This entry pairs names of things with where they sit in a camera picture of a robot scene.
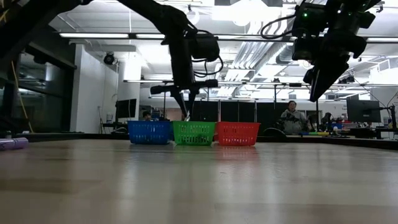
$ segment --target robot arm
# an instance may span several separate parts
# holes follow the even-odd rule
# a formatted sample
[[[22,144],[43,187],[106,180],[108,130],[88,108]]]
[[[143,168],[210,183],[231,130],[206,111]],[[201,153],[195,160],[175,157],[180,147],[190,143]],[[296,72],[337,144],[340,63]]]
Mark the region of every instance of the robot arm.
[[[89,4],[91,1],[30,0],[20,9],[15,19],[8,21],[0,28],[0,67],[8,67],[10,61],[55,16],[81,4]],[[198,34],[198,30],[189,22],[186,15],[172,6],[161,5],[153,0],[119,0],[119,2],[151,21],[166,36],[164,43],[169,45],[175,85],[157,86],[151,89],[151,93],[171,91],[183,114],[188,118],[188,112],[192,112],[192,108],[186,109],[180,92],[190,90],[190,101],[193,101],[199,88],[218,86],[217,80],[195,81],[191,57],[205,58],[209,62],[216,60],[220,54],[217,38],[210,33]]]

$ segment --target seated person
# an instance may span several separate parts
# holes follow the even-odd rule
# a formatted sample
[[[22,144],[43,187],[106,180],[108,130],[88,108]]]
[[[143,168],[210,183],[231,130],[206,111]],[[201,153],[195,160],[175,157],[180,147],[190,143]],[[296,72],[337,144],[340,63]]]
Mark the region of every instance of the seated person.
[[[285,118],[285,134],[300,134],[307,123],[304,115],[296,110],[296,105],[296,102],[290,101],[288,109],[280,116]]]
[[[150,112],[148,112],[148,111],[144,111],[142,113],[142,117],[144,118],[144,121],[151,121],[152,120],[152,116],[150,115]]]

